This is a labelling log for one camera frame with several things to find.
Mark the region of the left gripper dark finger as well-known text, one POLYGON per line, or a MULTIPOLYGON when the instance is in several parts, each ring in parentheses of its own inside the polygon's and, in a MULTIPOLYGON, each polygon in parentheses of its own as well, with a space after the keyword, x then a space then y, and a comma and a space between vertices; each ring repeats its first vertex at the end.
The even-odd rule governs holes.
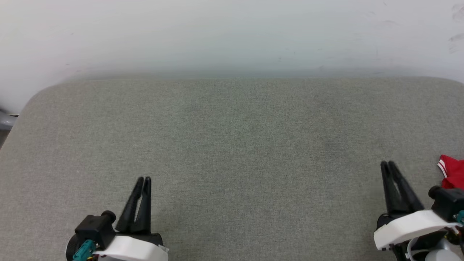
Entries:
POLYGON ((143 179, 138 192, 140 205, 136 220, 134 221, 134 233, 151 232, 151 191, 152 180, 150 177, 146 177, 143 179))
POLYGON ((143 186, 144 178, 139 177, 116 224, 117 231, 121 233, 129 233, 131 231, 131 226, 134 224, 137 203, 141 197, 143 186))

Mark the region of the grey rounded object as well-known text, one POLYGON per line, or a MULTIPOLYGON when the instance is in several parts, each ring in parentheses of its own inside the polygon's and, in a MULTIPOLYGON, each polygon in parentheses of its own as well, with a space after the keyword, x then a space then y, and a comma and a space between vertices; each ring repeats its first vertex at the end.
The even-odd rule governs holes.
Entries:
POLYGON ((17 119, 18 114, 10 114, 0 109, 0 131, 10 131, 17 119))

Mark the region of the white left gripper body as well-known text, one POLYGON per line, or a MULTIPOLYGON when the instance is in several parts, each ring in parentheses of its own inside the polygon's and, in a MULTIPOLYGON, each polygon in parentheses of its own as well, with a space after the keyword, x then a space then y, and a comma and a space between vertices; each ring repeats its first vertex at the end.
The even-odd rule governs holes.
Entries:
POLYGON ((95 251, 98 261, 169 261, 169 249, 159 233, 116 235, 104 250, 95 251))

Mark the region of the red and white garment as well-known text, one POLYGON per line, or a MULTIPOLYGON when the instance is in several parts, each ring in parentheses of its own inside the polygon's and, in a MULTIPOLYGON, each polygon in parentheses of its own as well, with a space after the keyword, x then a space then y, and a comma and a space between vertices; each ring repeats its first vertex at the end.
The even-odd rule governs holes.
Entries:
POLYGON ((447 155, 441 155, 437 165, 444 175, 443 188, 464 190, 464 159, 457 160, 447 155))

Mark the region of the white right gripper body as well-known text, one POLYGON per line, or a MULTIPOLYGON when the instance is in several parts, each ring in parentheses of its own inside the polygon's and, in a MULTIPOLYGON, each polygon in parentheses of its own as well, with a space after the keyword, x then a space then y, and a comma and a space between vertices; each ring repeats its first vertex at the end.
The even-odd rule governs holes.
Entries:
POLYGON ((394 219, 373 233, 376 248, 392 251, 397 261, 459 261, 446 235, 459 236, 459 223, 447 222, 432 210, 394 219))

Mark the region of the grey fabric sofa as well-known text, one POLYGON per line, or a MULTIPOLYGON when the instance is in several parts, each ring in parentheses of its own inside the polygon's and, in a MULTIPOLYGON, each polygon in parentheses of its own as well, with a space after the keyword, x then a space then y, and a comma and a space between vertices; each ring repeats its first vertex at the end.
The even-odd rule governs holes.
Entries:
POLYGON ((464 159, 464 84, 436 78, 95 80, 33 96, 0 149, 0 261, 66 261, 87 215, 152 178, 169 261, 394 261, 381 161, 429 208, 464 159))

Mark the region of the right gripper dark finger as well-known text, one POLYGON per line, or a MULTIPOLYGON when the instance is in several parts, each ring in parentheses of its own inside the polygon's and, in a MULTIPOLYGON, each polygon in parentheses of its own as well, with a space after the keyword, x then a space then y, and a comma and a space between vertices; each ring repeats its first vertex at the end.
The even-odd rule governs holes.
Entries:
POLYGON ((393 161, 381 162, 381 175, 388 214, 398 214, 405 210, 401 197, 400 185, 402 175, 393 161))
POLYGON ((394 183, 398 187, 401 198, 400 202, 404 208, 407 209, 407 212, 413 213, 416 211, 424 210, 424 205, 413 191, 406 178, 402 175, 396 163, 389 161, 388 167, 393 177, 394 183))

